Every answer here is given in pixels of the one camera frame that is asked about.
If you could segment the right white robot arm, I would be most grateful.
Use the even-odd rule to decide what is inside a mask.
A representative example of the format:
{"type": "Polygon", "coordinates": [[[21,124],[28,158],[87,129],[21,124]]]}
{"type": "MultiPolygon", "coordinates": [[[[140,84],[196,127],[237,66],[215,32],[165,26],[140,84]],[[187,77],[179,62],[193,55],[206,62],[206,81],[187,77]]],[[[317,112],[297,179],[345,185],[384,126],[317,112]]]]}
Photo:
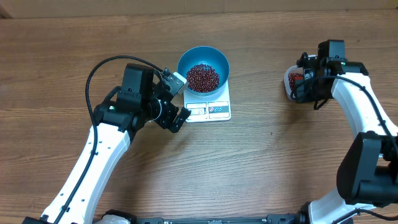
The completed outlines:
{"type": "Polygon", "coordinates": [[[389,119],[371,87],[361,62],[350,62],[342,40],[319,43],[318,53],[304,52],[284,75],[288,99],[314,104],[319,110],[336,100],[348,120],[354,141],[337,174],[336,187],[295,214],[278,215],[279,223],[352,223],[355,215],[372,215],[397,203],[397,126],[389,119]]]}

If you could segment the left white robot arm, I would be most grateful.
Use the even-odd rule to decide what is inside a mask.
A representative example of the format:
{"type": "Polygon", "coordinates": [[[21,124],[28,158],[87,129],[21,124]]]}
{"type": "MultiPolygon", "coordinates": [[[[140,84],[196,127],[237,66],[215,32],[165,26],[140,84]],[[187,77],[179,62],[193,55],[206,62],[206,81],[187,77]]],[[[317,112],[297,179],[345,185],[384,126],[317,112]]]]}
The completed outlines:
{"type": "Polygon", "coordinates": [[[92,127],[67,181],[40,218],[24,223],[91,223],[109,177],[134,136],[148,122],[176,133],[189,117],[172,104],[187,79],[168,69],[129,63],[123,82],[91,109],[92,127]]]}

